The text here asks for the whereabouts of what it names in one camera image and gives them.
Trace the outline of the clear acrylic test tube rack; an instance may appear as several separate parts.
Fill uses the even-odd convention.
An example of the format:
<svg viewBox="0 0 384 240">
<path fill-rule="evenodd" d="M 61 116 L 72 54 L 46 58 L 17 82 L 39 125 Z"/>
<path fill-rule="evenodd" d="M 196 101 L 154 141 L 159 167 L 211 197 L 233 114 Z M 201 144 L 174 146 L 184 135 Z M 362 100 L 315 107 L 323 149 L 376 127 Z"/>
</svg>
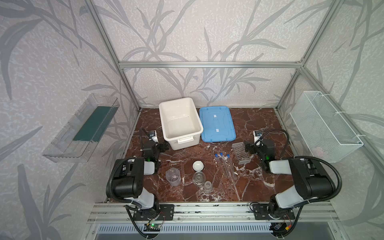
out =
<svg viewBox="0 0 384 240">
<path fill-rule="evenodd" d="M 246 152 L 244 142 L 232 144 L 232 150 L 239 165 L 245 165 L 251 162 L 252 155 Z"/>
</svg>

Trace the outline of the blue capped test tube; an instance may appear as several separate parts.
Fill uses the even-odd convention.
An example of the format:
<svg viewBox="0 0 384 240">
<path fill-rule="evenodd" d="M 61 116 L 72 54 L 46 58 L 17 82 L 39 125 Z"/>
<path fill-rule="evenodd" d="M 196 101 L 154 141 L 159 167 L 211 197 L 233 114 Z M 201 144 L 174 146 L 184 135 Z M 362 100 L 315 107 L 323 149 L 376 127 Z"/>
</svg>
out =
<svg viewBox="0 0 384 240">
<path fill-rule="evenodd" d="M 220 153 L 219 157 L 225 176 L 231 179 L 232 181 L 235 181 L 237 175 L 235 174 L 234 164 L 232 162 L 232 159 L 230 158 L 230 155 L 224 155 L 223 153 Z"/>
<path fill-rule="evenodd" d="M 227 156 L 225 156 L 223 153 L 215 154 L 215 161 L 222 175 L 227 179 L 231 180 L 231 178 L 229 178 L 226 173 L 226 162 L 225 162 L 226 159 L 227 159 Z"/>
<path fill-rule="evenodd" d="M 233 160 L 231 159 L 230 154 L 227 154 L 226 162 L 226 173 L 229 178 L 231 178 L 233 181 L 237 181 L 239 179 L 238 174 L 235 171 L 235 166 L 233 163 Z"/>
</svg>

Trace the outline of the white plastic storage bin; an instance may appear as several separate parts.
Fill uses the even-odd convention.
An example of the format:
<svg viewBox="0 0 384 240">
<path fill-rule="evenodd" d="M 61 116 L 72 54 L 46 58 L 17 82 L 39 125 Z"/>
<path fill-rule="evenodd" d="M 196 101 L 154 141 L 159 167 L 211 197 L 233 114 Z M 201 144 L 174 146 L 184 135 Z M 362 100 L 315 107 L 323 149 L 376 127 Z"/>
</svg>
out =
<svg viewBox="0 0 384 240">
<path fill-rule="evenodd" d="M 200 143 L 203 125 L 192 98 L 182 98 L 159 104 L 164 139 L 172 150 Z"/>
</svg>

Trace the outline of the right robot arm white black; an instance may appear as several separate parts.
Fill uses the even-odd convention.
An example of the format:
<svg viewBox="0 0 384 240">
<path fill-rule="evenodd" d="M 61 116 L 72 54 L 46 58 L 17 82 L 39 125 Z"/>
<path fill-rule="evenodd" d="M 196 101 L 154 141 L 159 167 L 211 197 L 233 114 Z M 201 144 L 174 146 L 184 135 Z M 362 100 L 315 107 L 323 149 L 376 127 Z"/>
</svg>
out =
<svg viewBox="0 0 384 240">
<path fill-rule="evenodd" d="M 275 144 L 261 139 L 253 144 L 245 142 L 245 152 L 257 155 L 266 173 L 292 176 L 293 186 L 270 198 L 267 212 L 272 219 L 278 220 L 294 208 L 331 200 L 342 189 L 340 173 L 322 159 L 295 156 L 276 160 Z"/>
</svg>

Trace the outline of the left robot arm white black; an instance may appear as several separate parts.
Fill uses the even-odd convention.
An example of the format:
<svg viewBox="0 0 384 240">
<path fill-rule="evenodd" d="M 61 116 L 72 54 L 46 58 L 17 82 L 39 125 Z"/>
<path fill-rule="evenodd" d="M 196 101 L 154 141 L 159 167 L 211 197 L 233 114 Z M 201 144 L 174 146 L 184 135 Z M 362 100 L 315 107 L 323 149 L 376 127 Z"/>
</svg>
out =
<svg viewBox="0 0 384 240">
<path fill-rule="evenodd" d="M 128 211 L 159 214 L 159 200 L 144 188 L 144 178 L 158 173 L 159 156 L 167 150 L 168 142 L 150 140 L 142 147 L 141 157 L 116 160 L 106 186 L 107 198 L 125 203 Z"/>
</svg>

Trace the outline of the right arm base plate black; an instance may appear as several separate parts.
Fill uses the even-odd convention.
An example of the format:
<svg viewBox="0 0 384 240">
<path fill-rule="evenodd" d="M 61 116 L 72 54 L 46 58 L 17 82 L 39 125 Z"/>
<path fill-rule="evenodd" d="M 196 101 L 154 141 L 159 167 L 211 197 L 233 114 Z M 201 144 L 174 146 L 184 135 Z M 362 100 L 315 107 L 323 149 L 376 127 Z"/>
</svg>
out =
<svg viewBox="0 0 384 240">
<path fill-rule="evenodd" d="M 278 220 L 274 219 L 270 216 L 268 212 L 268 204 L 261 204 L 261 203 L 251 203 L 250 204 L 250 210 L 254 214 L 255 220 L 266 220 L 266 221 L 271 221 L 271 220 Z"/>
</svg>

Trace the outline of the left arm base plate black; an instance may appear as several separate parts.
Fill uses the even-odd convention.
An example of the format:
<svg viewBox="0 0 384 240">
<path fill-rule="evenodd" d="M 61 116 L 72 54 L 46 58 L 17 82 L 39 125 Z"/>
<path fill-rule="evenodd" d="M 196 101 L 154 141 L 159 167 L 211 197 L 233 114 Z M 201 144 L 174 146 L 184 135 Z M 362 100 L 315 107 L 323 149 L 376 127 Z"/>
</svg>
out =
<svg viewBox="0 0 384 240">
<path fill-rule="evenodd" d="M 160 204 L 151 209 L 139 210 L 134 213 L 135 221 L 172 221 L 175 213 L 175 205 Z"/>
</svg>

